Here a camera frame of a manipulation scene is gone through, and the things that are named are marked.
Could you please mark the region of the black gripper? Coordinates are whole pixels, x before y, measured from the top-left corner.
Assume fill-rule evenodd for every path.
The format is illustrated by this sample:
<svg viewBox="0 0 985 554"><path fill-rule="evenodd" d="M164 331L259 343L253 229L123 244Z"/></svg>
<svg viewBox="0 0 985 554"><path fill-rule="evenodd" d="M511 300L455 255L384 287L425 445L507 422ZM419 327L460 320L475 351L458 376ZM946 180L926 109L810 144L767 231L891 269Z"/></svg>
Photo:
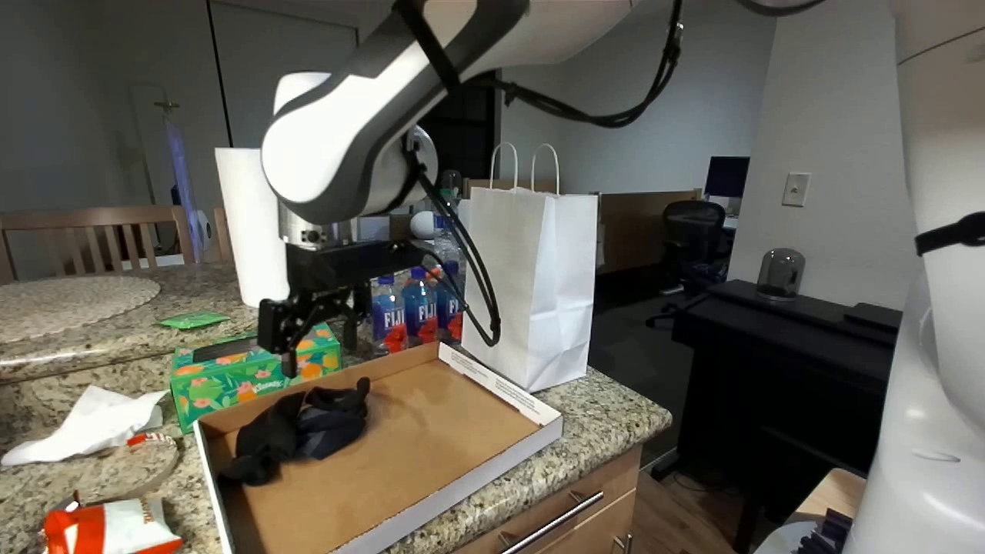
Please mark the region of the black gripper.
<svg viewBox="0 0 985 554"><path fill-rule="evenodd" d="M342 249L285 246L282 300L259 302L255 343L270 354L290 354L312 323L338 314L349 290L420 262L409 241L359 244Z"/></svg>

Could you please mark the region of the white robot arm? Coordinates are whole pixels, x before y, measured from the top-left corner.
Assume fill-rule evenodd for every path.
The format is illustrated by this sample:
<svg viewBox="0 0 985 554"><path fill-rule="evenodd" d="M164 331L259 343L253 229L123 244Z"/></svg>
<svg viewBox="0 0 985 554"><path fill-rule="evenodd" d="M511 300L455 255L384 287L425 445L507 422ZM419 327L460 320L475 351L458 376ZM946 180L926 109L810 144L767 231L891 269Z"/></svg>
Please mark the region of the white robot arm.
<svg viewBox="0 0 985 554"><path fill-rule="evenodd" d="M262 174L308 225L376 207L376 162L451 88L560 61L634 0L389 0L328 76L282 92ZM852 554L985 554L985 0L891 0L916 274Z"/></svg>

